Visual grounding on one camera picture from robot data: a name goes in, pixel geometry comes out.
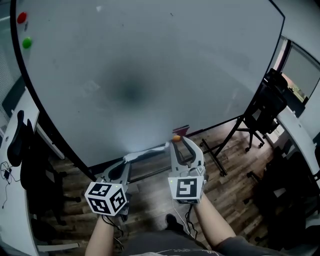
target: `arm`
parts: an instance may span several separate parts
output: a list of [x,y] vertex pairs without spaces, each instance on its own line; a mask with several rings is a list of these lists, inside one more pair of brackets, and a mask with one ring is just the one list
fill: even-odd
[[194,207],[196,217],[209,245],[214,248],[236,234],[203,193],[201,203]]
[[114,227],[98,218],[85,256],[112,256],[114,244]]

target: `orange ball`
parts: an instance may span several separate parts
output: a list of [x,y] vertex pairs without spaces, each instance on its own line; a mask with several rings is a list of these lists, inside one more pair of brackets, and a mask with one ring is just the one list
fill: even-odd
[[172,141],[173,142],[179,142],[181,140],[181,137],[179,136],[179,135],[175,135],[175,136],[173,136],[173,138],[172,138]]

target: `whiteboard frame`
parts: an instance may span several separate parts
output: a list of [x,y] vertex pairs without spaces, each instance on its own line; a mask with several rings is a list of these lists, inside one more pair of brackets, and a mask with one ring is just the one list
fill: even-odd
[[[270,62],[269,62],[269,65],[268,65],[268,67],[267,67],[267,69],[265,71],[265,74],[268,72],[268,70],[270,68],[270,64],[272,62],[272,59],[274,58],[274,55],[275,55],[275,52],[276,52],[276,48],[277,48],[277,46],[279,44],[279,40],[280,40],[280,37],[282,35],[282,30],[283,30],[285,19],[286,19],[285,15],[281,12],[281,10],[273,2],[273,0],[268,0],[268,1],[281,14],[281,16],[283,17],[283,22],[282,22],[282,25],[281,25],[280,34],[279,34],[279,37],[278,37],[278,40],[277,40],[276,47],[274,48],[274,51],[273,51],[273,54],[272,54],[272,58],[270,59]],[[19,43],[18,31],[17,31],[17,23],[16,23],[16,19],[17,19],[17,17],[16,17],[16,6],[17,6],[17,0],[12,0],[11,4],[10,4],[10,28],[11,28],[11,37],[12,37],[13,49],[14,49],[15,57],[16,57],[16,60],[17,60],[17,63],[18,63],[22,78],[23,78],[23,80],[25,82],[25,85],[26,85],[27,89],[29,90],[29,92],[31,94],[31,97],[33,98],[36,106],[40,110],[41,118],[42,118],[43,123],[44,123],[44,125],[43,125],[44,127],[42,127],[42,128],[44,128],[45,132],[50,137],[50,139],[74,163],[74,165],[76,167],[78,167],[91,180],[96,181],[97,178],[93,175],[93,173],[90,170],[91,168],[94,168],[94,166],[86,166],[86,164],[77,156],[77,154],[73,151],[73,149],[68,145],[68,143],[65,141],[63,136],[60,134],[60,132],[58,131],[58,129],[56,128],[56,126],[54,125],[52,120],[50,119],[49,115],[47,114],[44,106],[42,105],[42,103],[40,101],[40,99],[38,98],[38,95],[37,95],[37,93],[36,93],[36,91],[35,91],[35,89],[33,87],[33,84],[31,82],[31,80],[30,80],[30,77],[29,77],[29,74],[28,74],[28,71],[27,71],[25,62],[23,60],[21,50],[20,50],[20,43]],[[243,120],[243,116],[250,109],[250,106],[255,101],[255,99],[256,99],[257,95],[259,94],[260,90],[261,90],[261,85],[258,87],[257,91],[255,92],[251,102],[249,103],[249,105],[248,105],[246,111],[243,113],[243,115],[235,116],[232,119],[229,119],[229,120],[226,120],[224,122],[218,123],[218,124],[216,124],[214,126],[206,127],[204,129],[198,130],[196,132],[187,134],[186,136],[189,137],[189,136],[204,132],[206,130],[212,129],[212,128],[217,127],[217,126],[220,126],[220,125],[222,125],[222,124],[224,124],[226,122],[229,122],[229,121],[234,120],[234,119],[239,118],[239,117],[240,118],[238,119],[238,121],[239,120]],[[221,149],[225,146],[225,144],[228,142],[228,140],[229,140],[228,137],[224,140],[224,142],[222,143],[222,146],[218,149],[216,154],[218,154],[221,151]],[[120,158],[114,159],[114,160],[110,160],[110,161],[107,161],[105,163],[100,163],[100,164],[95,165],[95,166],[106,165],[106,164],[112,165],[114,162],[118,161],[119,159]]]

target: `white desk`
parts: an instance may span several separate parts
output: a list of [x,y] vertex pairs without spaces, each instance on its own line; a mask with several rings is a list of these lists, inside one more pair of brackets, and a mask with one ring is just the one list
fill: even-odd
[[[23,122],[27,124],[29,119],[33,130],[36,128],[39,110],[34,103],[29,91],[26,89],[20,101],[18,102],[14,114],[7,126],[3,142],[0,148],[0,163],[8,161],[7,149],[10,145],[18,124],[17,113],[23,110]],[[20,179],[21,165],[12,167],[11,174],[16,180]],[[12,183],[6,187],[8,182],[0,179],[0,205],[7,201],[2,209],[0,206],[0,235],[1,240],[9,246],[31,256],[38,256],[37,246],[35,244],[31,224],[29,219],[27,193],[21,186],[21,183],[12,180]]]
[[307,162],[311,172],[316,174],[320,170],[315,155],[316,145],[300,123],[299,119],[288,106],[277,116],[276,119],[292,137],[295,145],[299,148]]

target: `green magnet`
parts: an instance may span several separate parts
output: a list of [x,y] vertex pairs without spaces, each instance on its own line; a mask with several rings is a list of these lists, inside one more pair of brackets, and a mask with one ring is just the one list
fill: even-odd
[[24,49],[28,49],[31,46],[31,44],[32,44],[32,40],[29,36],[23,39],[22,46]]

